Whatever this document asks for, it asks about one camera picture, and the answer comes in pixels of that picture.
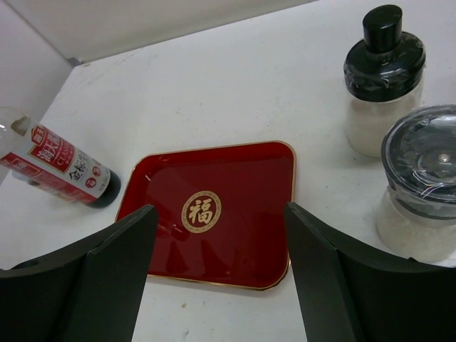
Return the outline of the soy sauce bottle black cap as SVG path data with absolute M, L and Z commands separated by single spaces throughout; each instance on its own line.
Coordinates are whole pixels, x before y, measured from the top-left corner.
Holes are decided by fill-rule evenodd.
M 1 108 L 1 165 L 95 209 L 110 205 L 121 187 L 110 168 L 11 107 Z

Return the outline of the salt jar black knob lid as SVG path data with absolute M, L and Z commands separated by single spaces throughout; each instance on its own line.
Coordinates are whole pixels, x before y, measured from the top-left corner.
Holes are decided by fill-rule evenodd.
M 426 62 L 424 43 L 402 29 L 403 11 L 386 4 L 363 18 L 363 40 L 348 52 L 344 81 L 346 137 L 368 157 L 380 157 L 385 134 L 420 105 Z

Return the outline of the red tray gold emblem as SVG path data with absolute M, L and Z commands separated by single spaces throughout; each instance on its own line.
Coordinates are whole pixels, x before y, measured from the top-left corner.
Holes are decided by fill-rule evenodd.
M 157 210 L 149 276 L 265 291 L 289 270 L 283 210 L 295 178 L 296 153 L 280 140 L 148 155 L 117 217 Z

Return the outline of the salt grinder jar grey lid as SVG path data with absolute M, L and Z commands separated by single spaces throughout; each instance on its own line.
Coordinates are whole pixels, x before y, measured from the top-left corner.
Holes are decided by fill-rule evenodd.
M 421 107 L 383 138 L 388 186 L 375 223 L 394 253 L 423 262 L 455 251 L 455 105 Z

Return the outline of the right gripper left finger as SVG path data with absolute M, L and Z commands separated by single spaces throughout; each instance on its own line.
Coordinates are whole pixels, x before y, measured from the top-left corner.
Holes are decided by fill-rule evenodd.
M 145 205 L 66 247 L 1 271 L 2 341 L 131 341 L 158 213 Z

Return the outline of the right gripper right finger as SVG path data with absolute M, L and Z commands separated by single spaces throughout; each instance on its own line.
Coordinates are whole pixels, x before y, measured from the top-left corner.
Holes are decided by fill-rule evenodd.
M 296 203 L 286 238 L 309 341 L 453 341 L 455 270 L 404 259 Z

